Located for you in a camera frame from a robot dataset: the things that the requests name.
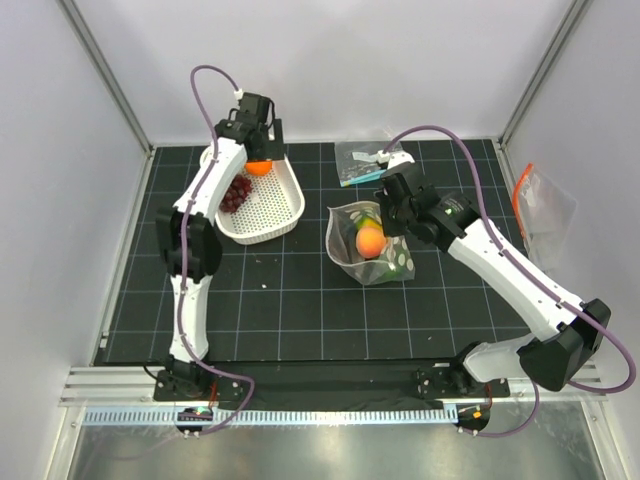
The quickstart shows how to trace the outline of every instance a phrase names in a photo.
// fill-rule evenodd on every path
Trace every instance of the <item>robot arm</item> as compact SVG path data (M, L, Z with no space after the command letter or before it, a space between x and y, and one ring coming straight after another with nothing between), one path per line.
M193 376L192 358L187 352L177 328L178 297L182 284L182 249L180 224L196 186L199 193L191 207L187 224L188 278L182 310L183 327L194 353L203 359L209 350L206 337L207 297L212 275L222 258L222 246L213 224L220 202L233 178L247 161L284 158L282 122L272 118L267 125L273 101L267 97L244 93L239 108L232 109L230 118L216 125L219 152L215 168L206 175L214 161L211 149L187 191L170 208L161 208L156 217L158 244L163 262L171 277L174 295L174 334L167 368L174 375ZM273 139L269 129L273 125Z
M219 153L218 164L211 170L211 173L206 178L205 183L202 185L200 195L196 198L196 202L191 208L191 215L195 217L190 222L190 229L193 232L193 228L200 224L199 230L203 233L198 233L201 238L204 238L204 230L211 229L213 231L213 223L215 221L215 215L218 211L218 206L222 202L222 198L227 191L227 188L231 184L231 181L240 173L245 163L247 162L247 150L243 145L237 144L235 141L228 138L220 138L218 141ZM208 167L208 163L213 161L213 153L209 150L208 157L204 164L200 167L196 177L189 185L186 192L180 197L180 199L173 204L175 211L180 214L187 208L187 202L191 198L191 194L195 186L202 180L203 175ZM191 238L192 246L196 238ZM219 250L219 255L222 255L222 247L218 245L215 247ZM190 276L187 279L187 292L182 307L182 316L185 319L184 330L187 334L187 338L193 346L193 351L202 359L209 350L209 342L206 335L206 322L207 322L207 297L209 294L209 285L211 284L211 278L215 269L204 269L204 271L190 272ZM175 275L171 275L171 286L173 287L173 318L174 323L177 321L177 308L178 308L178 296L180 295L180 285L182 282L182 275L178 273L180 269L175 271ZM170 355L176 360L189 363L191 356L184 348L184 344L180 339L178 329L173 329L173 340L171 342Z
M531 329L524 337L494 344L472 344L460 352L452 381L461 392L497 378L527 375L543 388L559 391L598 349L602 336L582 319L557 305L503 255L480 215L463 194L440 197L406 152L394 153L376 193L385 234L416 235L462 262L491 285ZM605 326L611 312L600 300L582 300L547 277L500 234L508 249L563 301L580 305Z

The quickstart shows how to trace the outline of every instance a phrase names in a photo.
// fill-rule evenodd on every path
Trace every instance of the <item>perforated basket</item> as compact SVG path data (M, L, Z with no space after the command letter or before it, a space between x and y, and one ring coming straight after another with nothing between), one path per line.
M200 165L211 158L211 147L200 156ZM253 191L236 213L218 210L216 223L220 231L241 245L266 242L293 230L304 211L304 196L289 159L273 162L262 177L251 178Z

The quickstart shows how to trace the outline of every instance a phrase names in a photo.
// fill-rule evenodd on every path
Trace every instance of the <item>clear plastic bag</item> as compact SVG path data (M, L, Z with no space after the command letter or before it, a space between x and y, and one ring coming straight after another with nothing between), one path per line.
M532 164L513 192L513 209L531 261L548 272L558 265L578 202Z
M404 237L387 239L378 258L365 260L356 249L357 224L363 217L380 223L380 207L375 202L356 202L329 209L325 239L329 258L362 285L413 280L415 265Z
M379 179L384 173L384 169L376 163L375 154L384 149L388 143L388 141L336 142L336 168L338 169L340 186L348 187ZM402 145L398 142L392 151L400 150L402 150Z

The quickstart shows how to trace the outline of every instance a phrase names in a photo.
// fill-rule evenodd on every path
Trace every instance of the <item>red grapes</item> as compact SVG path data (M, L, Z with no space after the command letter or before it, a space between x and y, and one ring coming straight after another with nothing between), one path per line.
M220 202L220 210L225 213L236 213L252 190L251 180L242 175L236 175Z

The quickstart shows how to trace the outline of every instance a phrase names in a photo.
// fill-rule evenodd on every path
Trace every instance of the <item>table surface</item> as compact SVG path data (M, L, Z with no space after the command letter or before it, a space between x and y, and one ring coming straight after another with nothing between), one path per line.
M491 141L465 143L477 162L489 215L524 251ZM402 145L442 194L462 190L475 198L469 167L451 142ZM108 341L96 364L159 361L168 353L173 295L157 251L155 212L184 192L203 149L156 152ZM208 298L209 360L439 358L473 341L528 332L474 272L413 238L407 243L414 280L362 287L324 252L327 207L372 200L375 183L340 188L331 143L291 144L287 151L305 196L304 214L292 232L258 245L244 247L219 235L224 254Z

